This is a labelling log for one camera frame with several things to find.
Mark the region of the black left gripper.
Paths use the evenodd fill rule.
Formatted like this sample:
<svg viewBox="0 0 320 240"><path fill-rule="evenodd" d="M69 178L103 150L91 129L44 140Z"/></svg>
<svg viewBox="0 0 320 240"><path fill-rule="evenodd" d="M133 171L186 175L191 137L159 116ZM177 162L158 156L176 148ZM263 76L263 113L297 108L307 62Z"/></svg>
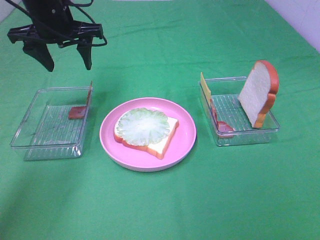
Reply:
<svg viewBox="0 0 320 240"><path fill-rule="evenodd" d="M77 51L82 57L85 68L92 68L92 47L101 47L102 43L93 44L93 38L103 39L100 24L73 20L69 10L37 10L26 13L32 24L11 28L7 34L14 44L24 43L23 52L37 60L49 72L55 64L49 53L48 44L57 44L60 48L77 44Z"/></svg>

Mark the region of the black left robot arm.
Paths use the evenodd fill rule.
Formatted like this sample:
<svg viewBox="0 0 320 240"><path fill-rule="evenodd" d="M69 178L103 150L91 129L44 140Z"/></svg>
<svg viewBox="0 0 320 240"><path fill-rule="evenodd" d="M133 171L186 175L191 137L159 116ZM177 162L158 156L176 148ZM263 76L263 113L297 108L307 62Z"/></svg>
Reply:
<svg viewBox="0 0 320 240"><path fill-rule="evenodd" d="M101 24L96 23L83 8L93 4L74 3L71 0L25 0L21 7L12 0L8 1L23 12L32 24L11 28L7 36L12 43L22 41L23 52L37 60L49 72L55 64L48 50L48 44L59 48L76 45L85 68L92 67L92 48L94 38L103 40L101 46L107 45Z"/></svg>

